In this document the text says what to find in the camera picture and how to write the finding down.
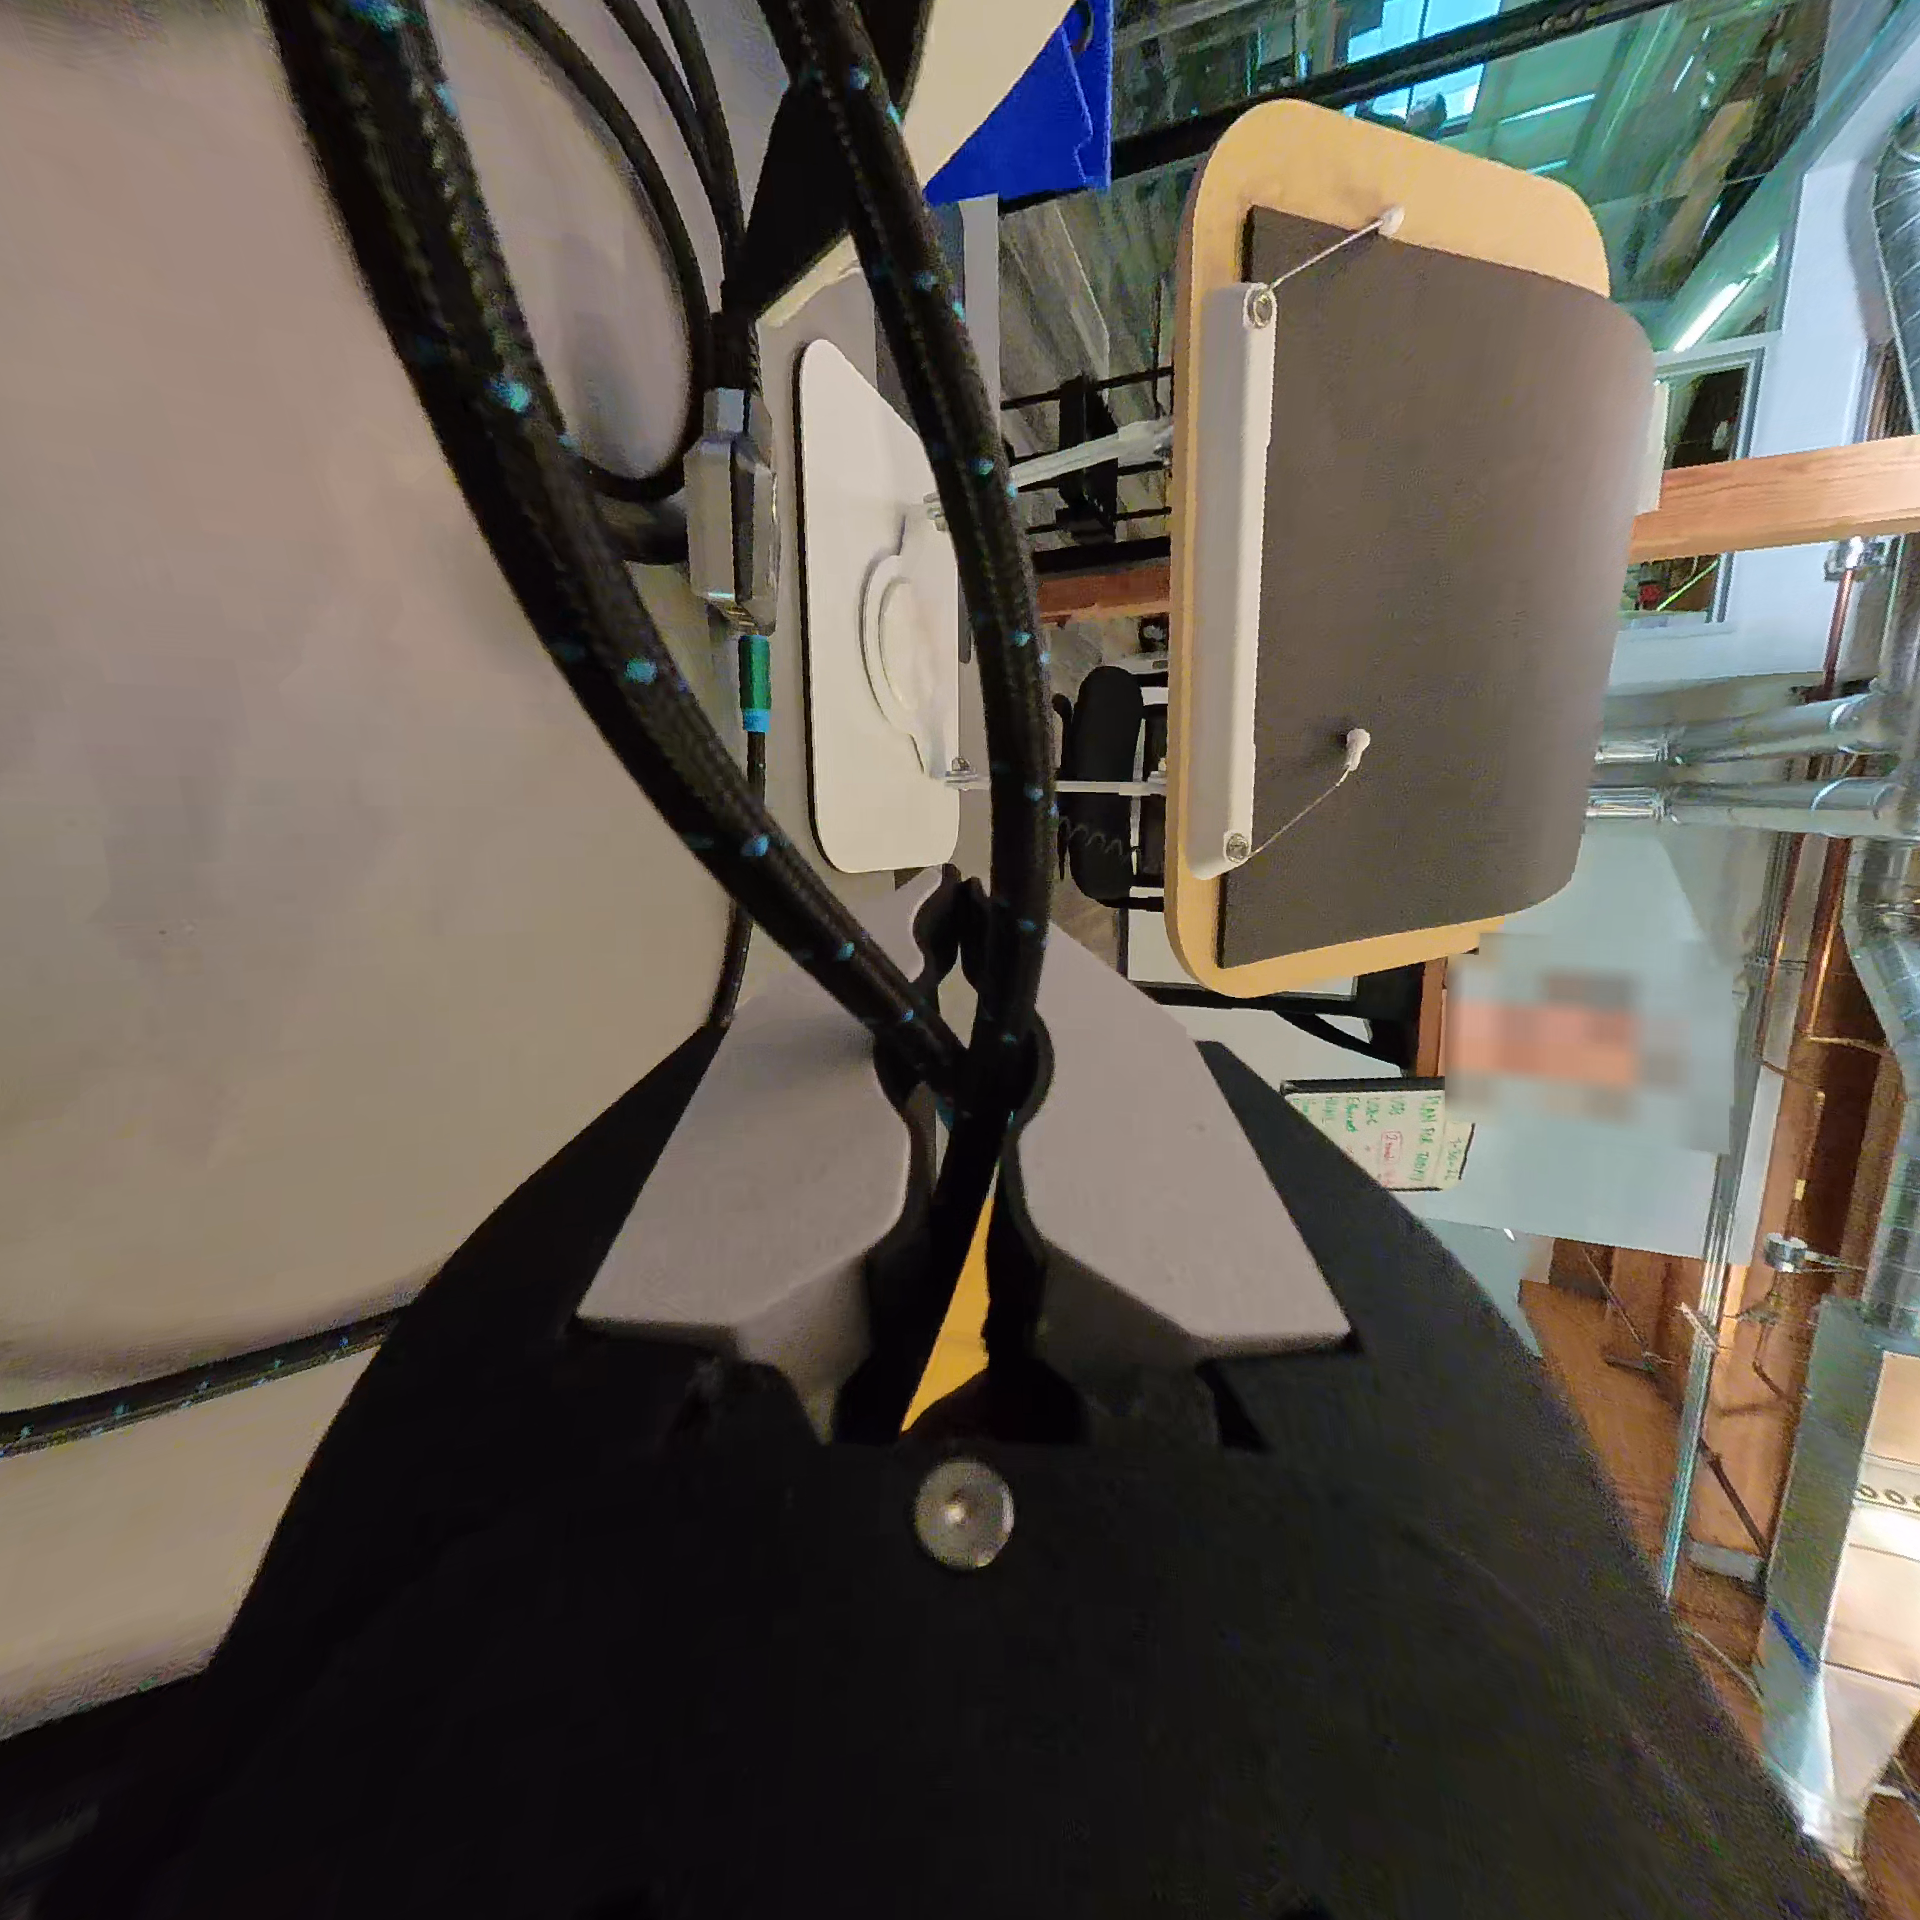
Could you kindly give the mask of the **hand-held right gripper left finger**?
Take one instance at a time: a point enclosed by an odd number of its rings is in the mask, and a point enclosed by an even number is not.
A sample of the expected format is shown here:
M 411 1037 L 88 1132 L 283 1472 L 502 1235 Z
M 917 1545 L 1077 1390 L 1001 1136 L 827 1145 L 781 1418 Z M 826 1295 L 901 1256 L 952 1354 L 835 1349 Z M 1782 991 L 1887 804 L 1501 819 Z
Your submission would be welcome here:
M 819 990 L 748 997 L 579 1304 L 724 1357 L 865 1357 L 870 1256 L 923 1186 L 923 1128 Z

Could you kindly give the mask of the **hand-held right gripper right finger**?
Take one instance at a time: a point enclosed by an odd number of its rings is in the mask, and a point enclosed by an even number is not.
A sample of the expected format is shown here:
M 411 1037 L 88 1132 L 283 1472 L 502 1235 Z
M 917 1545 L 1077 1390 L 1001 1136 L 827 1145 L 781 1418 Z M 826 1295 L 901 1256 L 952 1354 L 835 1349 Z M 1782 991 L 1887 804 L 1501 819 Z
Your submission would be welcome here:
M 1182 1021 L 1089 953 L 1049 953 L 1036 1067 L 989 1222 L 989 1354 L 1193 1368 L 1331 1349 L 1320 1264 Z

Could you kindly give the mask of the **blue plastic bin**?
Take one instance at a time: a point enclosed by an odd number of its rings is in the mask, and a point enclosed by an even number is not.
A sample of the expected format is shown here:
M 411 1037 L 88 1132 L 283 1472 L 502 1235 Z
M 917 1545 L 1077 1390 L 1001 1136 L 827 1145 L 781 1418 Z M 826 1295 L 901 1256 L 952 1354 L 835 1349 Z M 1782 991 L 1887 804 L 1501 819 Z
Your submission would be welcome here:
M 1070 1 L 1006 98 L 923 185 L 942 208 L 1025 204 L 1112 183 L 1114 1 Z

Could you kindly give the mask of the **whiteboard with green notes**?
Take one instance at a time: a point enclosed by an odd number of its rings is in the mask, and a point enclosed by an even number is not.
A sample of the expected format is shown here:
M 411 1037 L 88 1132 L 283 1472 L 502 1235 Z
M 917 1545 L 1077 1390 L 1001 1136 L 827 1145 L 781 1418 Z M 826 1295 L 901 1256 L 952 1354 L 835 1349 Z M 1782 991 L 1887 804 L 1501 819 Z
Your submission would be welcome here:
M 1294 1080 L 1282 1097 L 1393 1191 L 1455 1187 L 1476 1141 L 1476 1119 L 1451 1109 L 1448 1086 L 1436 1075 Z

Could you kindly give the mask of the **black wood-edged board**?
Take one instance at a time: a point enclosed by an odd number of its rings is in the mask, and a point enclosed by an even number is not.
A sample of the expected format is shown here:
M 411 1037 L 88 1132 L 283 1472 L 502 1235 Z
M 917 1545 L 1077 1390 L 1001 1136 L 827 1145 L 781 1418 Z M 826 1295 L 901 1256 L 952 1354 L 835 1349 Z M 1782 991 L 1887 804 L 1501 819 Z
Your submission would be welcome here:
M 1570 879 L 1654 355 L 1557 181 L 1244 112 L 1174 264 L 1164 924 L 1256 997 Z

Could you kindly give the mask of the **silver ceiling duct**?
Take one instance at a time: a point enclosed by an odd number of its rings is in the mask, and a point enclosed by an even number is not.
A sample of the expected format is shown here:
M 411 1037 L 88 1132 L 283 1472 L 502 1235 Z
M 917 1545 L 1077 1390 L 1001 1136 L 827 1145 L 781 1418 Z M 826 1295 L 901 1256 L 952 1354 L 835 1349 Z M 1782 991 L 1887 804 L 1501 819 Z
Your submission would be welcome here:
M 1815 1317 L 1762 1622 L 1762 1755 L 1800 1828 L 1859 1858 L 1917 1705 L 1917 720 L 1916 533 L 1900 546 L 1884 683 L 1900 723 L 1891 822 L 1848 855 L 1839 924 L 1901 1090 L 1851 1300 Z

